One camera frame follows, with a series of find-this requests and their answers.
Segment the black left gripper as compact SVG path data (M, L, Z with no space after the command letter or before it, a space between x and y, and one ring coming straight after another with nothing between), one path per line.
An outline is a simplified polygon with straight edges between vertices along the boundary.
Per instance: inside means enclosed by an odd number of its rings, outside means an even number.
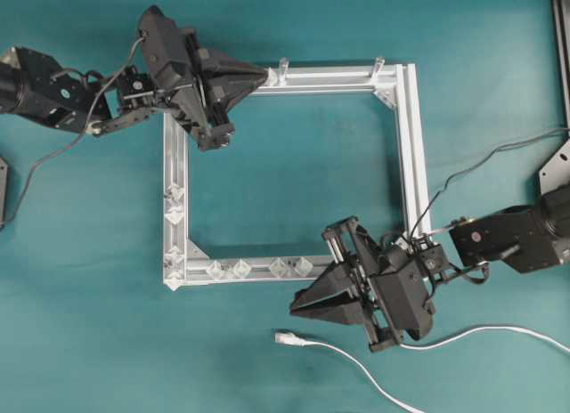
M140 28L148 72L131 65L116 81L116 128L154 113L170 115L199 150L227 146L234 132L228 112L268 79L264 68L201 48L193 28Z

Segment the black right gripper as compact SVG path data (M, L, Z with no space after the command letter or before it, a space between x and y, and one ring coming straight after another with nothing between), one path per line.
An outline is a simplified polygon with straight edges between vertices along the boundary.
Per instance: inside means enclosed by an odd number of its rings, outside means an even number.
M354 216L326 227L333 260L310 287L296 292L289 314L361 325L373 352L418 341L433 327L435 275L445 271L442 247L432 241L382 247Z

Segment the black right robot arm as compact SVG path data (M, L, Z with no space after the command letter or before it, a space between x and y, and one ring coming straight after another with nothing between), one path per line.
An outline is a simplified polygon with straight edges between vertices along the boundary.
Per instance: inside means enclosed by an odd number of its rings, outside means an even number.
M433 327L438 286L457 278L480 285L489 264L501 261L524 274L569 260L569 188L560 186L530 206L512 206L453 224L462 261L450 263L430 237L383 246L355 216L325 228L333 260L308 288L296 292L289 312L305 319L363 326L372 352L419 341Z

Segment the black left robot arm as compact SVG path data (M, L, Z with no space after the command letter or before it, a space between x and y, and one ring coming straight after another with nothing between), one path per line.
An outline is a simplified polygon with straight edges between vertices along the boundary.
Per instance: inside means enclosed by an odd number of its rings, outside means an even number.
M165 113L199 150L217 150L234 133L229 111L268 78L266 69L199 46L191 28L142 28L134 46L147 72L129 63L109 77L63 68L47 54L13 47L1 58L1 111L95 137Z

